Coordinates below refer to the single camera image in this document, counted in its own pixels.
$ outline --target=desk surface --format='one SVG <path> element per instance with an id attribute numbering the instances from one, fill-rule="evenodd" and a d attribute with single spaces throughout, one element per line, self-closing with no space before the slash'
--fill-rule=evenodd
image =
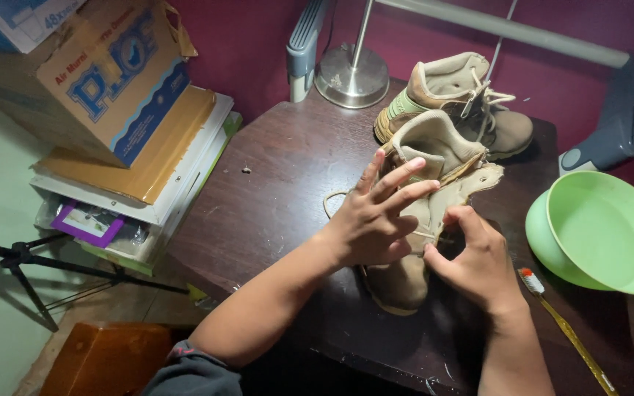
<path id="1" fill-rule="evenodd" d="M 327 223 L 323 197 L 355 185 L 379 144 L 378 112 L 404 88 L 369 109 L 347 110 L 314 89 L 301 103 L 279 103 L 229 143 L 168 249 L 169 262 L 193 285 L 223 300 Z M 471 204 L 497 221 L 516 268 L 545 284 L 550 304 L 572 325 L 622 395 L 634 395 L 626 301 L 620 293 L 568 284 L 546 271 L 525 238 L 525 214 L 557 178 L 557 131 L 533 120 L 533 144 L 500 162 L 505 176 Z M 250 168 L 251 173 L 242 173 Z M 527 291 L 554 387 L 562 395 L 604 395 L 551 316 Z M 291 340 L 362 371 L 437 395 L 475 394 L 485 317 L 436 275 L 418 313 L 380 310 L 357 273 L 345 268 L 310 299 Z"/>

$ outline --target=tan boot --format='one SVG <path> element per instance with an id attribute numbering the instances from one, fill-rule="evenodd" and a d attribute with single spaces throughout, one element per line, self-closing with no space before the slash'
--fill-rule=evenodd
<path id="1" fill-rule="evenodd" d="M 464 138 L 489 148 L 489 159 L 523 151 L 531 141 L 532 122 L 526 115 L 500 105 L 515 96 L 495 92 L 489 82 L 481 82 L 488 68 L 488 61 L 474 52 L 418 62 L 407 88 L 378 114 L 374 122 L 376 137 L 385 143 L 418 114 L 441 109 Z"/>
<path id="2" fill-rule="evenodd" d="M 423 248 L 428 242 L 436 246 L 444 229 L 445 209 L 466 203 L 472 193 L 494 187 L 503 176 L 503 167 L 483 164 L 487 149 L 463 139 L 449 116 L 440 110 L 421 113 L 407 122 L 383 149 L 386 157 L 380 177 L 412 158 L 423 157 L 427 165 L 405 184 L 431 179 L 442 185 L 439 191 L 401 212 L 402 216 L 412 215 L 419 220 L 416 231 L 407 236 L 412 253 L 392 264 L 361 266 L 368 290 L 378 305 L 396 315 L 410 315 L 427 296 Z"/>

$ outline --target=green bowl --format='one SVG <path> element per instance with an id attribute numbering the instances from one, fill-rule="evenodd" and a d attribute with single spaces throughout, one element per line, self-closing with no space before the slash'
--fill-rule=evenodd
<path id="1" fill-rule="evenodd" d="M 634 294 L 634 187 L 580 170 L 557 179 L 530 207 L 535 256 L 575 285 Z"/>

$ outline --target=hand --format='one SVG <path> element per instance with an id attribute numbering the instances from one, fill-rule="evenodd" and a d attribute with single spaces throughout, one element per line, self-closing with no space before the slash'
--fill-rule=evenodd
<path id="1" fill-rule="evenodd" d="M 526 308 L 513 262 L 503 235 L 471 206 L 450 206 L 443 219 L 446 226 L 458 223 L 466 248 L 447 260 L 432 244 L 425 245 L 425 262 L 470 300 L 493 316 Z"/>
<path id="2" fill-rule="evenodd" d="M 328 241 L 340 266 L 387 264 L 410 254 L 405 236 L 418 225 L 415 216 L 400 211 L 440 187 L 436 180 L 422 180 L 398 190 L 425 166 L 415 158 L 384 176 L 374 186 L 385 152 L 378 149 L 353 191 L 317 238 Z"/>

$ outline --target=forearm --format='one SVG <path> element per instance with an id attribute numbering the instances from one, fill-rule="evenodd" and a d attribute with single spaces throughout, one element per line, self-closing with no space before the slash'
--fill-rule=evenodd
<path id="1" fill-rule="evenodd" d="M 493 318 L 478 394 L 554 396 L 527 305 Z"/>
<path id="2" fill-rule="evenodd" d="M 277 342 L 337 261 L 319 235 L 312 237 L 229 296 L 189 342 L 229 366 L 249 364 Z"/>

